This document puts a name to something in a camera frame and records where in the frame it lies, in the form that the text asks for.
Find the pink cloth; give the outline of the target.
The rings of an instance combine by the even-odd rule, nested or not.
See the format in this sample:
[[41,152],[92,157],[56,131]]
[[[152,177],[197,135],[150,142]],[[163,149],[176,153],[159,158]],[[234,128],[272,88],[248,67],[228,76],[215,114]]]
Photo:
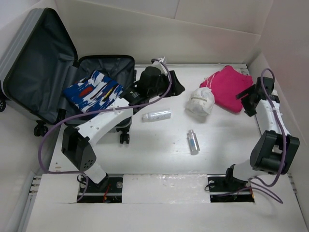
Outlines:
[[207,87],[214,95],[215,103],[234,113],[242,111],[241,101],[236,95],[253,85],[253,78],[236,71],[232,66],[226,65],[220,71],[206,78],[199,86]]

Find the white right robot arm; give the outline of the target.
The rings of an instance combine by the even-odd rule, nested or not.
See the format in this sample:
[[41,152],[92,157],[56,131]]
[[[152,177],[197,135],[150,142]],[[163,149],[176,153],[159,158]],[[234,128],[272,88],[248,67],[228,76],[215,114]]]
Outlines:
[[243,187],[250,178],[258,179],[264,174],[274,175],[277,182],[279,176],[287,174],[294,160],[300,140],[284,125],[279,97],[272,94],[274,84],[272,78],[258,77],[256,84],[236,95],[245,114],[256,117],[261,137],[248,160],[227,169],[223,184],[228,190]]

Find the small clear bottle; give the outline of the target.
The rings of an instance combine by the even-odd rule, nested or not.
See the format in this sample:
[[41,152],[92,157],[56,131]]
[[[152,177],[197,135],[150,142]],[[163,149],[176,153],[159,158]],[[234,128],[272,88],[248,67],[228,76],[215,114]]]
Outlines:
[[187,140],[190,148],[190,152],[192,155],[196,155],[199,153],[200,148],[197,140],[197,136],[193,130],[189,130],[187,133]]

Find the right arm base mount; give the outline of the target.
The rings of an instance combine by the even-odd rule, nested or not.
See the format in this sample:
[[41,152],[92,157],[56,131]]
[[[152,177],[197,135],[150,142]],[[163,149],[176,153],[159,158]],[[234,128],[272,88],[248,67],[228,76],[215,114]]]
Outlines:
[[252,190],[248,182],[227,180],[225,174],[207,176],[204,190],[210,195],[211,203],[254,203]]

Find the blue patterned cloth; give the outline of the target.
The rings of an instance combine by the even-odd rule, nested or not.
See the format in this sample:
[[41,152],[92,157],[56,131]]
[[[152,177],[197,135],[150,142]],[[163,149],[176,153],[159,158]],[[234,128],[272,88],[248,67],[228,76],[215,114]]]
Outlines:
[[124,88],[100,71],[63,90],[66,99],[82,113],[108,108],[121,95]]

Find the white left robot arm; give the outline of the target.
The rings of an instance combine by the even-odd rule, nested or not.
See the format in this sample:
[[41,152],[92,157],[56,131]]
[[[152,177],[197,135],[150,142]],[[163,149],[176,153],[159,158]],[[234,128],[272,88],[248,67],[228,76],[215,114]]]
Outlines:
[[122,121],[131,118],[142,108],[164,97],[178,96],[184,91],[176,75],[166,66],[166,58],[152,59],[140,79],[126,90],[112,93],[115,100],[105,109],[89,112],[94,117],[63,133],[62,153],[84,175],[85,185],[104,191],[109,182],[108,174],[97,163],[93,146]]

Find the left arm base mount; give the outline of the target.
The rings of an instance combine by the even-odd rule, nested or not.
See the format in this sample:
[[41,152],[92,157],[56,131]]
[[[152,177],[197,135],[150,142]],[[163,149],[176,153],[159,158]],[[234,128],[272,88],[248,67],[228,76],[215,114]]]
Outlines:
[[122,203],[123,177],[122,174],[112,174],[101,187],[89,179],[85,188],[86,177],[78,175],[77,203]]

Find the white plastic bottle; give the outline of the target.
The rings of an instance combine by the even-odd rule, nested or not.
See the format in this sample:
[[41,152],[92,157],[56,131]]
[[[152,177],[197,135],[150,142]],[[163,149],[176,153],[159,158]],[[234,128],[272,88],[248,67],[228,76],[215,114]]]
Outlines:
[[170,119],[172,116],[171,110],[160,110],[160,111],[154,111],[146,113],[142,116],[143,122],[154,122],[154,121],[160,121],[165,119]]

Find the grey hard-shell suitcase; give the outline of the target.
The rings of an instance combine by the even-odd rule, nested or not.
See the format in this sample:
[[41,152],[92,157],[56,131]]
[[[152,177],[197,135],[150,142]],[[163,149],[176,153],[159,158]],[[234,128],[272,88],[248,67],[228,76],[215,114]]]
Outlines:
[[11,106],[35,120],[35,136],[48,125],[78,114],[63,90],[101,71],[123,87],[136,81],[135,60],[127,55],[78,57],[58,13],[32,9],[0,59],[0,108]]

